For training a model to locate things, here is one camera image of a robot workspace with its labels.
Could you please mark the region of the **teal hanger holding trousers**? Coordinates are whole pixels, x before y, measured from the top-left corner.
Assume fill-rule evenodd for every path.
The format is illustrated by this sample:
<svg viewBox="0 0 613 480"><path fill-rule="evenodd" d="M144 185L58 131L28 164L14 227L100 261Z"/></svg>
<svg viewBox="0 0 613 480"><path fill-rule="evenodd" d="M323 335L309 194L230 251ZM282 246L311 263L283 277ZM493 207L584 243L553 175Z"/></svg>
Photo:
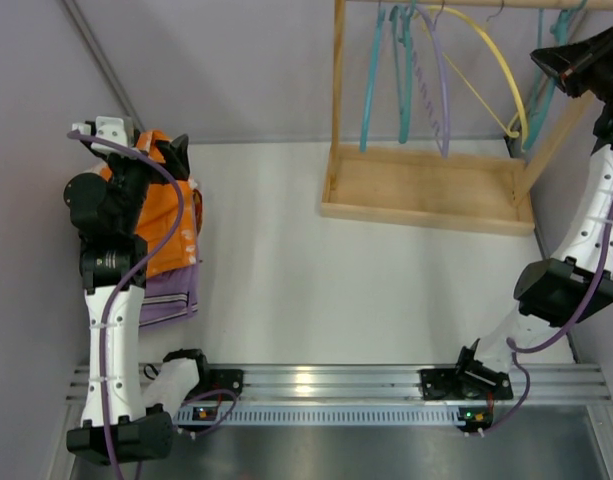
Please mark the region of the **teal hanger holding trousers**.
<svg viewBox="0 0 613 480"><path fill-rule="evenodd" d="M544 30L545 30L545 20L544 20L545 10L538 10L538 20L537 20L537 44L536 48L541 49L543 47L544 40ZM555 41L555 45L559 45L559 40L561 40L561 27L559 19L556 20L550 27L549 32L553 36ZM537 67L535 70L534 80L532 84L532 89L529 97L529 111L528 111L528 130L527 137L522 141L522 151L528 151L532 148L534 143L539 137L541 132L543 123L546 119L548 109L550 108L550 103L552 101L552 97L554 95L554 84L550 80L546 80L546 99L540 103L540 86L542 81L544 80L544 74L542 70Z"/></svg>

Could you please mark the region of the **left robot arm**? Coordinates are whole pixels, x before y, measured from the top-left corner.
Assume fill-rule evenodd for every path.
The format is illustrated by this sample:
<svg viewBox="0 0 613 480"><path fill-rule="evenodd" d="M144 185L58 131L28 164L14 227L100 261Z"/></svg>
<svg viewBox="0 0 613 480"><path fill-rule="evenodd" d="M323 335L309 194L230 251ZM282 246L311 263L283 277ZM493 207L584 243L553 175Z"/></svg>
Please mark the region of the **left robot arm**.
<svg viewBox="0 0 613 480"><path fill-rule="evenodd" d="M183 219L181 185L190 177L188 138L143 133L136 143L122 145L77 130L68 136L88 149L108 147L102 158L111 175L81 173L64 190L81 240L80 275L91 340L86 404L81 425L68 432L66 446L78 457L113 468L163 459L172 449L172 418L201 385L206 366L201 350L178 350L164 358L150 387L140 384L139 316L147 269ZM172 187L175 217L150 247L137 225L154 185Z"/></svg>

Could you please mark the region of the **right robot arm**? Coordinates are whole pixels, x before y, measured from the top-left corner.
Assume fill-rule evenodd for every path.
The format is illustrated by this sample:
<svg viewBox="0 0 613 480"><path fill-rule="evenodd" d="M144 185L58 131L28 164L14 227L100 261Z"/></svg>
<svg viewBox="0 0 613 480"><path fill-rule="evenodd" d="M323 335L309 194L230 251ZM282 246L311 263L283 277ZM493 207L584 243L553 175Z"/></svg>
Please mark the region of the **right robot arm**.
<svg viewBox="0 0 613 480"><path fill-rule="evenodd" d="M503 323L462 349L450 382L461 398L503 397L519 354L550 347L613 303L613 26L583 41L538 48L531 58L567 96L590 93L603 108L570 229L551 257L522 271L513 292L518 305Z"/></svg>

